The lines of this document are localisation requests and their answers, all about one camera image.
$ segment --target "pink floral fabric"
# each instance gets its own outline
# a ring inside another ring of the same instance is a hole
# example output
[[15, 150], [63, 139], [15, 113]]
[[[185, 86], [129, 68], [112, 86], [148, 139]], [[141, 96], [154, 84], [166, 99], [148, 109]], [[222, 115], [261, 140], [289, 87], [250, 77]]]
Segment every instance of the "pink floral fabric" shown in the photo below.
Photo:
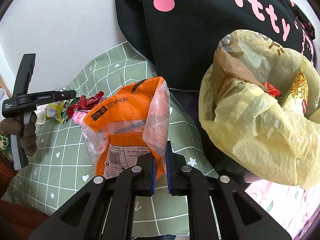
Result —
[[287, 230], [294, 240], [300, 239], [319, 212], [320, 183], [304, 190], [300, 186], [260, 180], [252, 183], [246, 193]]

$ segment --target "red candy wrapper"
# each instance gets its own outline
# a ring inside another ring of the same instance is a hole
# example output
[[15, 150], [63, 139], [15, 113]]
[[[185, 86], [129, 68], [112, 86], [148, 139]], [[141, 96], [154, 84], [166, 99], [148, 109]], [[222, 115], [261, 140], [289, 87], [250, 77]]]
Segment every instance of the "red candy wrapper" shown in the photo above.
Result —
[[271, 95], [272, 97], [276, 98], [281, 95], [281, 92], [270, 83], [262, 82], [261, 84], [265, 87], [268, 94]]
[[71, 105], [67, 108], [67, 115], [68, 118], [70, 118], [75, 110], [91, 110], [94, 108], [100, 101], [100, 99], [103, 97], [104, 92], [100, 91], [98, 94], [94, 95], [90, 98], [85, 98], [85, 95], [82, 95], [75, 105]]

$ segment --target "trash bag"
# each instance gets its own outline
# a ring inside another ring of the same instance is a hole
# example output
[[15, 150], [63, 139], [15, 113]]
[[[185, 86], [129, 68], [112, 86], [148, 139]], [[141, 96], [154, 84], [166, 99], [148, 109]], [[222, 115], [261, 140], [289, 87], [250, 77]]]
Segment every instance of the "trash bag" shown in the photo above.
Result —
[[85, 145], [96, 176], [118, 176], [151, 152], [156, 179], [165, 173], [170, 95], [162, 77], [122, 87], [95, 106], [83, 119]]
[[[304, 116], [281, 107], [266, 92], [268, 82], [288, 94], [297, 74], [308, 82]], [[261, 33], [237, 30], [225, 36], [203, 77], [199, 120], [210, 140], [255, 175], [300, 185], [320, 181], [320, 77], [301, 53]]]

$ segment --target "metal screw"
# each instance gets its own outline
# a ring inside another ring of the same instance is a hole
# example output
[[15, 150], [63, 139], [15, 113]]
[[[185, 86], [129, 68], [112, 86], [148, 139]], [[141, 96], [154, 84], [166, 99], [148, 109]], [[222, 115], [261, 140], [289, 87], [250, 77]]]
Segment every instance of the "metal screw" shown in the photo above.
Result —
[[133, 167], [131, 168], [131, 170], [132, 170], [132, 172], [134, 172], [134, 173], [138, 173], [138, 172], [142, 171], [142, 168], [141, 168], [140, 166], [133, 166]]
[[100, 183], [103, 182], [103, 177], [97, 176], [97, 177], [95, 177], [95, 178], [93, 179], [93, 182], [94, 182], [95, 184], [100, 184]]
[[223, 183], [228, 183], [230, 181], [230, 178], [228, 176], [223, 175], [220, 177], [220, 180]]
[[188, 165], [183, 166], [181, 169], [182, 169], [182, 171], [184, 171], [184, 172], [190, 172], [190, 171], [191, 171], [191, 167], [188, 166]]

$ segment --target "triangular cutout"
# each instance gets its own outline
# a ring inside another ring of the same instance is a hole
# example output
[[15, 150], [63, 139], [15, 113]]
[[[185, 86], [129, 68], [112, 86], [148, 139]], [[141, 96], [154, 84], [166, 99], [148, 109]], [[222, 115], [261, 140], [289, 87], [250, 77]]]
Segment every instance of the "triangular cutout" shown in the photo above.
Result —
[[236, 202], [242, 222], [248, 226], [262, 219], [262, 217], [250, 206], [237, 192], [232, 193], [233, 199]]
[[87, 193], [77, 200], [61, 217], [61, 220], [73, 227], [78, 226], [91, 194]]

